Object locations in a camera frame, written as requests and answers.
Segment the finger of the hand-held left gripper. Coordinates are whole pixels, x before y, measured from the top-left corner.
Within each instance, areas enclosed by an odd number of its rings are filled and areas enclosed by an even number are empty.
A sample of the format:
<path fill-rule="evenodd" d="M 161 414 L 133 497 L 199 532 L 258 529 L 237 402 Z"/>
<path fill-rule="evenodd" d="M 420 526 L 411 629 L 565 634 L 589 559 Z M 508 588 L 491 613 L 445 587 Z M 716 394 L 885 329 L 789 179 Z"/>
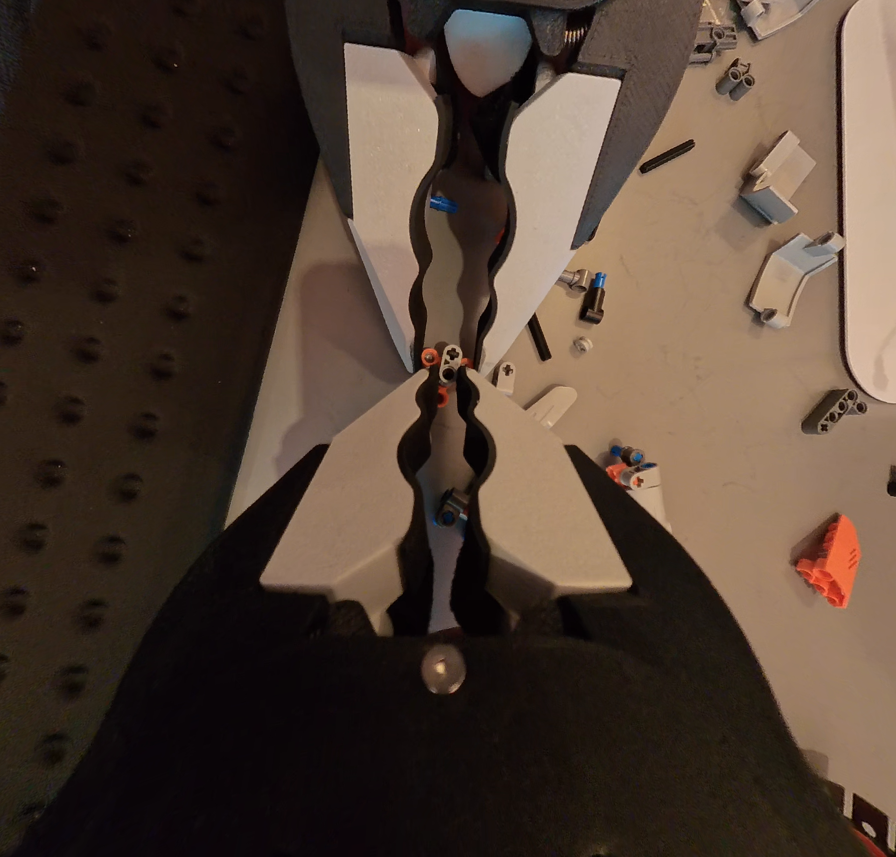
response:
<path fill-rule="evenodd" d="M 568 72 L 512 118 L 503 155 L 507 242 L 491 280 L 477 369 L 492 370 L 571 262 L 574 237 L 621 81 Z"/>
<path fill-rule="evenodd" d="M 431 259 L 424 203 L 444 155 L 450 107 L 413 56 L 347 43 L 349 228 L 399 358 L 419 362 L 425 312 L 412 307 Z"/>

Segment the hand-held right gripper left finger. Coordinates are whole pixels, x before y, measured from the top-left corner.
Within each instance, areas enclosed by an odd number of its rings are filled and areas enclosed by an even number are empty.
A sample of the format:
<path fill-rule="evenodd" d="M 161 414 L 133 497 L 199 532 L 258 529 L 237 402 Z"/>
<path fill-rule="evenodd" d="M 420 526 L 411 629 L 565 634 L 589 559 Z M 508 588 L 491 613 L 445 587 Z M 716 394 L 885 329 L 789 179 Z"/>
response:
<path fill-rule="evenodd" d="M 420 370 L 333 437 L 260 582 L 268 591 L 358 603 L 375 633 L 427 577 L 417 471 L 430 454 L 438 372 Z"/>

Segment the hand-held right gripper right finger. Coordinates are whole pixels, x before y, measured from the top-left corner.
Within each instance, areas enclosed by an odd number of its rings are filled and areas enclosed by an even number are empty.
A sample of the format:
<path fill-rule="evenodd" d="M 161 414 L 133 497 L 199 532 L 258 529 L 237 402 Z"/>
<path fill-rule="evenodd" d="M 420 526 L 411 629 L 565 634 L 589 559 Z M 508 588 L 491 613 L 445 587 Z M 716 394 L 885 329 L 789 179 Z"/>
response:
<path fill-rule="evenodd" d="M 566 596 L 617 594 L 633 579 L 566 446 L 475 370 L 458 412 L 474 477 L 455 568 L 461 627 L 509 627 Z"/>

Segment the orange three-lobe toy piece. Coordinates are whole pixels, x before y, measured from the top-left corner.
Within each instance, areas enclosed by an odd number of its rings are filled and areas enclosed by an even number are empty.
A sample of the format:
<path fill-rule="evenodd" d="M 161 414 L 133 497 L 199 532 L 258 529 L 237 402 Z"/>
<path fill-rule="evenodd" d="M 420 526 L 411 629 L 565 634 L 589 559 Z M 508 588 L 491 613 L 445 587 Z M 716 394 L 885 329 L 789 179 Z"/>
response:
<path fill-rule="evenodd" d="M 442 350 L 444 349 L 444 347 L 442 347 L 441 349 L 436 348 L 436 347 L 427 347 L 427 348 L 424 348 L 420 354 L 420 359 L 421 359 L 423 368 L 427 369 L 427 370 L 436 369 L 438 371 L 438 380 L 439 380 L 439 366 L 440 366 L 440 361 L 441 361 L 441 353 L 442 353 Z M 472 367 L 473 367 L 472 361 L 463 355 L 462 368 L 470 369 Z M 439 385 L 438 385 L 438 390 L 437 390 L 438 398 L 436 401 L 436 403 L 437 403 L 436 405 L 439 409 L 447 406 L 447 404 L 449 403 L 450 392 L 451 392 L 452 388 L 456 386 L 457 380 L 458 380 L 458 376 L 457 376 L 456 381 L 448 387 L 441 386 L 440 380 L 439 380 Z"/>

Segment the grey orange toy assembly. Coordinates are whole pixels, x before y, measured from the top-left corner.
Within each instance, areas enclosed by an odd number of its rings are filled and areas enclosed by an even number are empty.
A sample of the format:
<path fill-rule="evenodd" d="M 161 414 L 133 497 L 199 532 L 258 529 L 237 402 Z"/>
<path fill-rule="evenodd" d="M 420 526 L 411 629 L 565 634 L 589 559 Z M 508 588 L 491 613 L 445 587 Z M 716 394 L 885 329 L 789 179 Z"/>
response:
<path fill-rule="evenodd" d="M 613 482 L 672 532 L 666 513 L 659 465 L 648 459 L 644 449 L 611 444 L 605 471 Z"/>

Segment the short black toy axle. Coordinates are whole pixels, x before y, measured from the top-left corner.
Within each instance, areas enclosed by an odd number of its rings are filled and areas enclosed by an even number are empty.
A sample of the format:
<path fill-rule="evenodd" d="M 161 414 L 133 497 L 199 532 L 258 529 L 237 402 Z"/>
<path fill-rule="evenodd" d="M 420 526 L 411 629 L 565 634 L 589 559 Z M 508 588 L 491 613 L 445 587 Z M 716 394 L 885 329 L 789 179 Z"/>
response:
<path fill-rule="evenodd" d="M 655 156 L 649 157 L 647 160 L 643 161 L 640 164 L 638 170 L 642 175 L 646 175 L 670 162 L 673 162 L 674 160 L 681 158 L 682 156 L 687 155 L 694 149 L 695 146 L 695 140 L 689 138 L 686 141 L 670 147 Z"/>

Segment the white toy blade piece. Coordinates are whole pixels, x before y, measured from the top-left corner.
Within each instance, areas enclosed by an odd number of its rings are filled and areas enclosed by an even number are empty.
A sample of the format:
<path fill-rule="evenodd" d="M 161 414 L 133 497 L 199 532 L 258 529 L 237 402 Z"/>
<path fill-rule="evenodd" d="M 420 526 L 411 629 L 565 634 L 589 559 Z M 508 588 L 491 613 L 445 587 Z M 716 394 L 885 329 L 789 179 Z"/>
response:
<path fill-rule="evenodd" d="M 574 405 L 577 396 L 576 389 L 571 386 L 553 386 L 532 403 L 525 413 L 545 429 L 552 429 Z"/>

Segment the grey angled panel block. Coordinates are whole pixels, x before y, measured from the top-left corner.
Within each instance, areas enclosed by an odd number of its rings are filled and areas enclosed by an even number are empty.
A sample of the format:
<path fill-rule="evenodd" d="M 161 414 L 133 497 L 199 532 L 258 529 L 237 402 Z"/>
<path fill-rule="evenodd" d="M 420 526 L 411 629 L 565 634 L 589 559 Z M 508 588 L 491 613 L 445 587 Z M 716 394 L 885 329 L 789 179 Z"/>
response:
<path fill-rule="evenodd" d="M 815 165 L 797 135 L 788 130 L 749 170 L 739 197 L 766 223 L 786 223 L 797 215 L 792 198 Z"/>

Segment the grey curved toy panel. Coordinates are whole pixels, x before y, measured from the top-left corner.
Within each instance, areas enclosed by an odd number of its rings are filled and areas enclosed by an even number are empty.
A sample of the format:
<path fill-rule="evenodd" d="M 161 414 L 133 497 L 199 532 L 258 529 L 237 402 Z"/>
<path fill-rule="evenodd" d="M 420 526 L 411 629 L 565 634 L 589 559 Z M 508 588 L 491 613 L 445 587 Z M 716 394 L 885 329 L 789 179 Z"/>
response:
<path fill-rule="evenodd" d="M 816 239 L 800 233 L 772 251 L 747 298 L 758 321 L 772 329 L 789 327 L 807 282 L 833 265 L 845 244 L 845 238 L 836 232 Z"/>

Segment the black studded mat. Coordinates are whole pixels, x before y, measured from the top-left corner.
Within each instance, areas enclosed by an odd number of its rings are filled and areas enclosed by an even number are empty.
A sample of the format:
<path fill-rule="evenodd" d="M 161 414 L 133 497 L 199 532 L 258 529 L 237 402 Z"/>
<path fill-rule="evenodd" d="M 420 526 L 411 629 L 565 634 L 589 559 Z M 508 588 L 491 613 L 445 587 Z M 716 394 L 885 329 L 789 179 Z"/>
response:
<path fill-rule="evenodd" d="M 39 0 L 2 115 L 2 855 L 223 526 L 317 164 L 284 0 Z"/>

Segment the person's blue clothing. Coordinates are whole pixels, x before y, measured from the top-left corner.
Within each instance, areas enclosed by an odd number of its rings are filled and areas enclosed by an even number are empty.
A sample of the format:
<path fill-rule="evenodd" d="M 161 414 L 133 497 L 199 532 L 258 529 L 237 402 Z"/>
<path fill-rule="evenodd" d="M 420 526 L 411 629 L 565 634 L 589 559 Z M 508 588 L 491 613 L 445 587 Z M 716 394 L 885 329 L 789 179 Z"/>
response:
<path fill-rule="evenodd" d="M 1 106 L 17 74 L 38 0 L 1 0 Z"/>

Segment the dark grey three-hole beam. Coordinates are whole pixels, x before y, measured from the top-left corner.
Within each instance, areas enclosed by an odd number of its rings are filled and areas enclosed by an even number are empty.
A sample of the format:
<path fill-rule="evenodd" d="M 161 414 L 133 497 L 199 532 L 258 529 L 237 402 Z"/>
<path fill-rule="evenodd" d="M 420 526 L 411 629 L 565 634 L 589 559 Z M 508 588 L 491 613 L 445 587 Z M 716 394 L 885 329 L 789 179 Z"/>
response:
<path fill-rule="evenodd" d="M 805 416 L 801 431 L 810 436 L 823 436 L 830 433 L 844 417 L 862 416 L 867 412 L 868 403 L 857 389 L 832 389 Z"/>

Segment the white book stand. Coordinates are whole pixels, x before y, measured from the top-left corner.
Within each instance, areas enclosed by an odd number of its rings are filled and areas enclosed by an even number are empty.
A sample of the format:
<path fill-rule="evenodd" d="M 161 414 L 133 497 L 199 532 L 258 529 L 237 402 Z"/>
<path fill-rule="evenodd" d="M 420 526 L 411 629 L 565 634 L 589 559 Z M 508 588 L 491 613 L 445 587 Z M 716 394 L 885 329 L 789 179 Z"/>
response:
<path fill-rule="evenodd" d="M 895 0 L 858 0 L 840 32 L 847 364 L 895 402 Z"/>

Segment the black white patterned strip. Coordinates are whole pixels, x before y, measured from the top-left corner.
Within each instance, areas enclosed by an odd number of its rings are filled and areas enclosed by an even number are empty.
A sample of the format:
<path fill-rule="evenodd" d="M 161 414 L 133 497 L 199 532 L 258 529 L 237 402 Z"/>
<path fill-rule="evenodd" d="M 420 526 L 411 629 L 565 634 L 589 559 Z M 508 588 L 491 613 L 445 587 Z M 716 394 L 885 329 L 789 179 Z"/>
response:
<path fill-rule="evenodd" d="M 894 851 L 894 820 L 857 793 L 845 795 L 844 815 L 857 833 L 881 851 Z"/>

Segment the dark grey toy frame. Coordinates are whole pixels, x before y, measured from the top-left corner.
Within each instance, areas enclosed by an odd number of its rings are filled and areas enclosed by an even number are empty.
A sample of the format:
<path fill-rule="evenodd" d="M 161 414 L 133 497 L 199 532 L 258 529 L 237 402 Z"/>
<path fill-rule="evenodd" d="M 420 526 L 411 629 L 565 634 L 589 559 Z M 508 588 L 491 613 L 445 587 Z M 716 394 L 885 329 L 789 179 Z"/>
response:
<path fill-rule="evenodd" d="M 697 27 L 689 65 L 706 65 L 720 53 L 737 47 L 737 29 L 733 24 L 700 22 Z"/>

